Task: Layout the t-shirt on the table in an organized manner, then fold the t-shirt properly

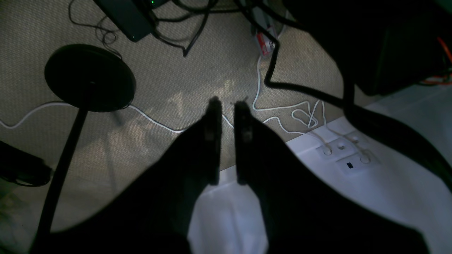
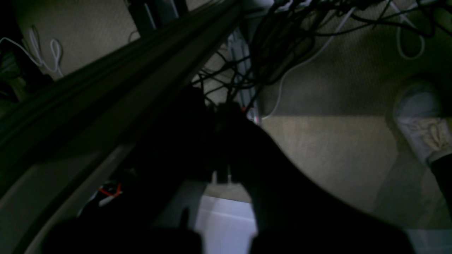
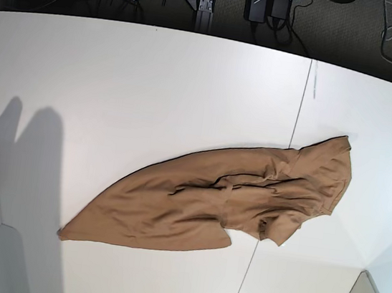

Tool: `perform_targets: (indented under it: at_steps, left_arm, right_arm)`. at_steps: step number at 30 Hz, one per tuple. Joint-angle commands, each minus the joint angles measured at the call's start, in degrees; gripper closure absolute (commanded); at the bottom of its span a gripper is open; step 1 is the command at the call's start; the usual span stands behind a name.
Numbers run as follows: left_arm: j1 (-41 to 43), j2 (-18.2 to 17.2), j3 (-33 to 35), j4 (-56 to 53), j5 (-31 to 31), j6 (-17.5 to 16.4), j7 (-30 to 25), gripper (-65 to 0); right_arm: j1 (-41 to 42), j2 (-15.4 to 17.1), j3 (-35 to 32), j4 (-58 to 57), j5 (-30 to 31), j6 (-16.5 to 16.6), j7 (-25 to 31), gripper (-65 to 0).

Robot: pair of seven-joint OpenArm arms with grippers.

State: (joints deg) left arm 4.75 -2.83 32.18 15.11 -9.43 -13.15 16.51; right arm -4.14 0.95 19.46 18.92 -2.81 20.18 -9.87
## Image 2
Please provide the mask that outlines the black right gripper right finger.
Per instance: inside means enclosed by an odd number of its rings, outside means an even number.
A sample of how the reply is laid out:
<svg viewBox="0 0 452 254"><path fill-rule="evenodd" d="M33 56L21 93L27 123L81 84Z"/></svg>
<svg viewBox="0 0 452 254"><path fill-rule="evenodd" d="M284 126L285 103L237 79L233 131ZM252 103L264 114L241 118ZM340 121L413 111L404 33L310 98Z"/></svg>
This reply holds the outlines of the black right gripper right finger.
<svg viewBox="0 0 452 254"><path fill-rule="evenodd" d="M323 190L237 103L216 111L231 178L250 195L258 233L251 254L413 254L400 228Z"/></svg>

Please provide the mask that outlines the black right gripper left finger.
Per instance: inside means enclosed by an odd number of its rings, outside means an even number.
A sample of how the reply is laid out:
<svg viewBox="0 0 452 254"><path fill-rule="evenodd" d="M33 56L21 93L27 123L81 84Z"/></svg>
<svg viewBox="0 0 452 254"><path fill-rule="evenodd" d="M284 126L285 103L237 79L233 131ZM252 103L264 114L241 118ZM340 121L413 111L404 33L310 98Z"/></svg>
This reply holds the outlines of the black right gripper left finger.
<svg viewBox="0 0 452 254"><path fill-rule="evenodd" d="M138 142L114 173L122 193L55 225L44 254L201 254L193 229L210 172L209 111L199 88L188 88Z"/></svg>

